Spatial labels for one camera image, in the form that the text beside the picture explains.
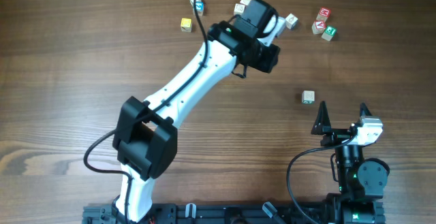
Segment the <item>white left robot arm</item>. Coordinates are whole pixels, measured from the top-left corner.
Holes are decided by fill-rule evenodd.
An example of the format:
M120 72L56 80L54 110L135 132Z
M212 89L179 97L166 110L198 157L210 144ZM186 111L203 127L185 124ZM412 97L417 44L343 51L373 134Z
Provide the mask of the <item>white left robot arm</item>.
M234 19L213 24L196 56L165 87L122 105L112 143L125 173L114 203L120 222L139 223L151 209L155 181L174 160L178 129L199 100L237 65L269 73L277 64L273 40L285 19L263 0L251 0Z

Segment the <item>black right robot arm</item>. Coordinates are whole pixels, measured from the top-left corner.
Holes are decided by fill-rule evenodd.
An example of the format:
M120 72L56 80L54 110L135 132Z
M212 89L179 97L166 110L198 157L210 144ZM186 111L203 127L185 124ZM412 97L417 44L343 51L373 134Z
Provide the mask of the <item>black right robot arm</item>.
M330 123L326 102L322 101L311 133L321 135L323 149L332 147L330 166L338 193L329 193L323 201L321 223L382 224L386 222L380 200L388 183L390 168L377 158L364 158L363 148L379 139L383 123L367 106L360 104L359 119L347 129L335 129Z

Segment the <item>green sided white block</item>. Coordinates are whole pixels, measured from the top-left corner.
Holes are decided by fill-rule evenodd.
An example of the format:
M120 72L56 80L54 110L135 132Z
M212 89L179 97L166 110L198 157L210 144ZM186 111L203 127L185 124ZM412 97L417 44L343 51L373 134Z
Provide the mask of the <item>green sided white block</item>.
M302 103L312 104L315 102L315 92L314 91L303 91L302 92Z

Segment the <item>blue D wooden block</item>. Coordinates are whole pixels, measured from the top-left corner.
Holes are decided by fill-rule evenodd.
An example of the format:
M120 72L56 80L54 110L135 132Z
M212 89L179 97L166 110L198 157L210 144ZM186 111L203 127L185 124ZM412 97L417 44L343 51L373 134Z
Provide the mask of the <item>blue D wooden block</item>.
M295 26L297 25L297 23L298 23L298 18L297 18L295 15L293 15L293 14L289 14L289 15L285 18L285 21L286 21L286 27L287 27L288 29L292 30L292 29L294 29Z

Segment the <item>blue framed wooden block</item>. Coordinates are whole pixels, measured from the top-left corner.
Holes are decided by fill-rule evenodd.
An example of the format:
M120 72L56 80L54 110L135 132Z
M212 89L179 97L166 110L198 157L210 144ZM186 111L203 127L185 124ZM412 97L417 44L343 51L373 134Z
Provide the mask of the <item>blue framed wooden block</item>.
M245 11L246 5L236 3L234 6L234 15L242 15Z

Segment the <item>yellow top wooden block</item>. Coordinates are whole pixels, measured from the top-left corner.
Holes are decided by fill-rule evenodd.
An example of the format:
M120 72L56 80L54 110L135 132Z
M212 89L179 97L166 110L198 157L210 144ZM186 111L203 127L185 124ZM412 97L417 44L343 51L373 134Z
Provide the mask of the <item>yellow top wooden block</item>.
M191 32L192 31L192 19L190 19L190 18L182 18L181 19L181 31L182 32Z

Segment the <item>blue N wooden block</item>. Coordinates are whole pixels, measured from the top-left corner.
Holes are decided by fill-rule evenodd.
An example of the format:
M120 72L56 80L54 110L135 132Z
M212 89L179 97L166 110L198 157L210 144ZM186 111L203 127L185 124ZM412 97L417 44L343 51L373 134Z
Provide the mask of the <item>blue N wooden block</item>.
M204 14L204 3L201 1L197 1L193 5L193 13L198 16L203 16Z

